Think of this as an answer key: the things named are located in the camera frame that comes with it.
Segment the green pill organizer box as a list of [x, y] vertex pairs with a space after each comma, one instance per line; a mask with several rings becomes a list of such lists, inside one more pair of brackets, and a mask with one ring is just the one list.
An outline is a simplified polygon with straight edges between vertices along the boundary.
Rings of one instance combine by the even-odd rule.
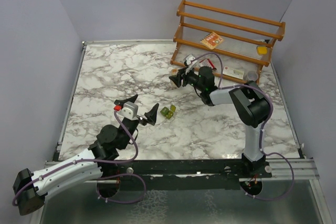
[[169, 108], [163, 107], [160, 111], [160, 114], [166, 119], [171, 119], [175, 112], [176, 112], [176, 106], [172, 104]]

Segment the clear pill bottle gold lid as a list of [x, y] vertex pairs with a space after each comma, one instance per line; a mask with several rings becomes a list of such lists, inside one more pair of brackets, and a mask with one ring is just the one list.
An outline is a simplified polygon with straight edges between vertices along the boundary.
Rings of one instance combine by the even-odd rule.
[[174, 85], [174, 82], [171, 80], [171, 77], [175, 78], [177, 77], [178, 74], [178, 69], [174, 68], [171, 70], [170, 75], [169, 75], [169, 80], [172, 85]]

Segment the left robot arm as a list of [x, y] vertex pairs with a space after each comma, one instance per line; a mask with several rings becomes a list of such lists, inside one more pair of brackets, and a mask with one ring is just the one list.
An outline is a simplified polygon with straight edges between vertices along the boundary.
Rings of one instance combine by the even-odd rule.
[[93, 144], [79, 154], [34, 172], [21, 170], [13, 184], [12, 205], [19, 214], [28, 215], [41, 208], [46, 200], [59, 192], [92, 179], [110, 179], [116, 166], [134, 161], [138, 154], [134, 133], [138, 125], [155, 125], [159, 104], [143, 116], [138, 115], [134, 95], [124, 100], [115, 100], [113, 115], [118, 126], [105, 125]]

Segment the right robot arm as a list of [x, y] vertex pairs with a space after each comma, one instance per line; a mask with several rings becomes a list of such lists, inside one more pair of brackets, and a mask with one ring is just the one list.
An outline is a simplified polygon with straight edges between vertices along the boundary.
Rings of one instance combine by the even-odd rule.
[[274, 110], [271, 100], [256, 82], [249, 81], [236, 86], [215, 85], [215, 76], [210, 67], [201, 67], [198, 74], [187, 68], [178, 70], [169, 79], [179, 88], [191, 85], [202, 102], [208, 106], [233, 104], [239, 118], [245, 125], [245, 148], [242, 153], [241, 171], [246, 177], [254, 177], [266, 155], [262, 149], [263, 132], [266, 122]]

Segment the red white medicine packet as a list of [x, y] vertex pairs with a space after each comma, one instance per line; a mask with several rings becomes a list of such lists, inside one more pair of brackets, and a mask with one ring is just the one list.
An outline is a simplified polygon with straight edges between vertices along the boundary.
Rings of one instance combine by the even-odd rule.
[[213, 71], [217, 70], [210, 59], [204, 59], [199, 62], [199, 67], [210, 67]]

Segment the orange snack packet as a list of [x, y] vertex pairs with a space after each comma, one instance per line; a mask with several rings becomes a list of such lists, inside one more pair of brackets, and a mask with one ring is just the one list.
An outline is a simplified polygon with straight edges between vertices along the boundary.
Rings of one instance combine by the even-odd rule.
[[211, 32], [206, 35], [203, 39], [200, 40], [201, 44], [207, 47], [208, 49], [215, 49], [220, 45], [224, 39], [215, 32]]

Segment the white green medicine box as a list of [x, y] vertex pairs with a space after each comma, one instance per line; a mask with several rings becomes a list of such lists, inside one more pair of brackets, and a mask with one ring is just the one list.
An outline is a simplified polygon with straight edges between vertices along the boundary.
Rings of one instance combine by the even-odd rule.
[[224, 66], [223, 74], [240, 80], [244, 79], [244, 71], [228, 66]]

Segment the wooden shelf rack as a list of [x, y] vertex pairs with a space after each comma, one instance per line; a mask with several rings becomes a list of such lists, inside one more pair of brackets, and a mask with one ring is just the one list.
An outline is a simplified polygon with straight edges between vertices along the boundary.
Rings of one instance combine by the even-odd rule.
[[[259, 78], [262, 70], [271, 63], [275, 43], [282, 41], [286, 24], [252, 15], [211, 7], [204, 4], [181, 0], [177, 11], [180, 19], [173, 41], [175, 51], [170, 60], [172, 65], [182, 67], [184, 58], [204, 55], [214, 66], [215, 75], [226, 80], [244, 83], [248, 71], [255, 71]], [[208, 49], [200, 40], [211, 32], [220, 35], [224, 41], [215, 49]], [[266, 55], [257, 54], [256, 47], [268, 48]], [[244, 79], [223, 74], [224, 66], [244, 71]]]

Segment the grey round container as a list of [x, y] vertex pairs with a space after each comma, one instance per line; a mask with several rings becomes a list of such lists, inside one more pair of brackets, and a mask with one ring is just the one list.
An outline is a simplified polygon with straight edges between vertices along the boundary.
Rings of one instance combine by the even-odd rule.
[[259, 75], [255, 71], [248, 71], [245, 75], [246, 81], [257, 81], [259, 78]]

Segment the yellow lid container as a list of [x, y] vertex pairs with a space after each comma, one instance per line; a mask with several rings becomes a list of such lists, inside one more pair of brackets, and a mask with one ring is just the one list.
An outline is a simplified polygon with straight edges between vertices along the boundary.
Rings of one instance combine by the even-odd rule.
[[268, 48], [265, 46], [257, 46], [256, 51], [258, 55], [263, 56], [268, 53]]

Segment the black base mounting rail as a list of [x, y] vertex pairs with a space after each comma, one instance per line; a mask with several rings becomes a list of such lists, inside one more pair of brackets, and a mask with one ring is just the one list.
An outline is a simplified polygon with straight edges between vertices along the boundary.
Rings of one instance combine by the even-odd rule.
[[270, 178], [271, 170], [265, 157], [250, 162], [241, 159], [138, 160], [108, 164], [118, 152], [94, 151], [103, 176], [121, 175], [116, 185], [104, 185], [125, 191], [147, 190], [238, 190], [240, 179]]

